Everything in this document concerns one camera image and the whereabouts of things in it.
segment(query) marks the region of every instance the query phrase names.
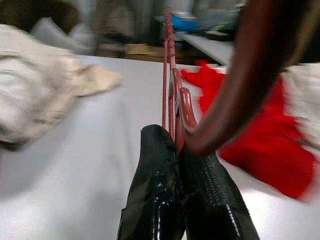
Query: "red cloth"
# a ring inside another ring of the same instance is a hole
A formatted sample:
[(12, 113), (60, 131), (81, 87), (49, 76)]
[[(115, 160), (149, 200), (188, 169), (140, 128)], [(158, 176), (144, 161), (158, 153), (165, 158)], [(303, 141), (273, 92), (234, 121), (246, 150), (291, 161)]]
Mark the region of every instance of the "red cloth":
[[(226, 75), (205, 62), (199, 65), (198, 72), (183, 69), (181, 73), (185, 80), (201, 88), (198, 103), (204, 114)], [(220, 149), (220, 156), (283, 194), (298, 199), (312, 184), (315, 157), (298, 143), (298, 139), (303, 139), (298, 122), (284, 114), (284, 107), (283, 79), (279, 76), (261, 111), (235, 141)]]

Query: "blue object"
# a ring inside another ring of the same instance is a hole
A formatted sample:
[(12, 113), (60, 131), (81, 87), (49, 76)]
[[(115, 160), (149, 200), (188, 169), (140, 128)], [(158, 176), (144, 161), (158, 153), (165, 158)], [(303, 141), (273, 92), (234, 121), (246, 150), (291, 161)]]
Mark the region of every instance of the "blue object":
[(198, 21), (195, 19), (187, 19), (175, 15), (172, 15), (171, 19), (175, 30), (190, 32), (198, 27)]

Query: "white table surface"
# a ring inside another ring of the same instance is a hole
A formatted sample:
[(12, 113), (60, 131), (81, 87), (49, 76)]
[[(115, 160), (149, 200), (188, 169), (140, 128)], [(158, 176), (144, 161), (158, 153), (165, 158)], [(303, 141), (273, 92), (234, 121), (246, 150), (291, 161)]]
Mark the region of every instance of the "white table surface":
[[(163, 65), (81, 58), (122, 73), (123, 87), (81, 98), (37, 142), (19, 152), (0, 152), (1, 240), (116, 239), (138, 164), (140, 130), (161, 123)], [(222, 164), (238, 185), (260, 239), (320, 239), (319, 193), (302, 203)]]
[(221, 65), (228, 65), (234, 52), (231, 41), (210, 40), (204, 36), (190, 35), (183, 31), (174, 33)]

